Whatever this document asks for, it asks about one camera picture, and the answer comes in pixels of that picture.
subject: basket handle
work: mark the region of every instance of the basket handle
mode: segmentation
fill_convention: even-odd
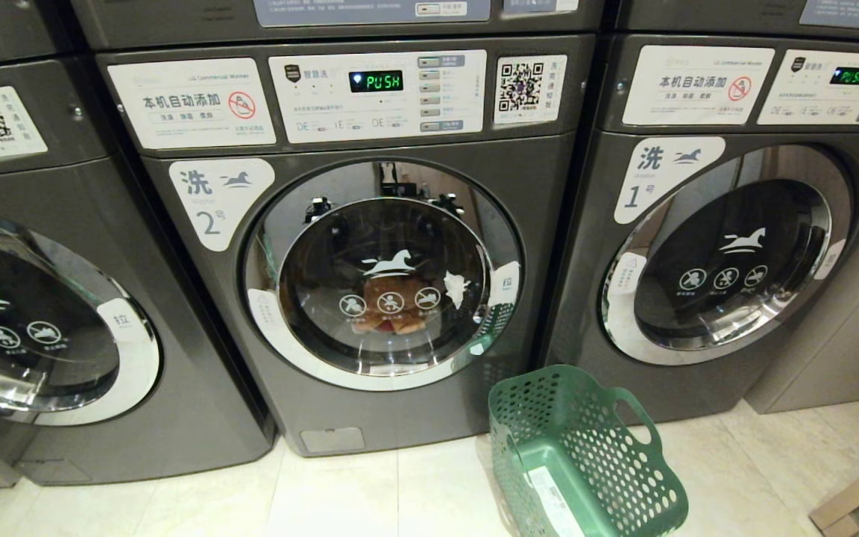
[[[648,412],[645,412],[645,409],[642,408],[641,402],[638,402],[637,398],[635,398],[635,396],[632,395],[630,391],[624,388],[616,387],[611,388],[611,390],[614,392],[616,404],[618,401],[625,401],[625,403],[628,404],[629,407],[631,407],[632,411],[635,412],[635,414],[639,418],[641,418],[642,424],[644,424],[645,427],[648,428],[648,434],[651,435],[652,439],[651,442],[647,443],[647,445],[661,452],[661,436],[658,435],[658,429],[655,429],[655,422],[652,421],[650,415],[648,415]],[[632,435],[632,438],[635,439],[635,442],[642,443],[640,439],[637,438],[637,436]]]

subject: basket label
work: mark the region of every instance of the basket label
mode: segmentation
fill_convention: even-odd
[[[552,524],[559,537],[584,537],[585,533],[582,532],[582,528],[576,522],[576,517],[572,514],[569,503],[566,502],[562,492],[556,486],[556,480],[549,473],[549,469],[545,466],[539,466],[535,470],[529,470],[529,481],[532,483],[535,493],[539,495],[542,509],[545,510],[549,523]]]

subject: digital display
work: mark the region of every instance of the digital display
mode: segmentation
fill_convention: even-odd
[[[834,69],[831,84],[859,86],[859,67],[838,67]]]
[[[399,92],[403,91],[403,71],[355,71],[350,73],[350,91]]]

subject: front-load washer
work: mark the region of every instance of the front-load washer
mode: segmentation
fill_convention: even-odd
[[[488,389],[534,362],[592,45],[99,55],[297,453],[487,429]]]
[[[603,0],[72,0],[92,48],[440,35],[560,34],[599,27]]]
[[[859,45],[614,38],[548,363],[732,407],[859,243]]]
[[[614,0],[606,17],[619,31],[773,34],[859,40],[859,2],[838,0]]]
[[[83,68],[0,67],[0,456],[41,485],[258,459],[273,434],[265,404]]]

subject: control panel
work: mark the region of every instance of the control panel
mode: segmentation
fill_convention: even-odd
[[[480,132],[486,51],[269,58],[293,143]]]

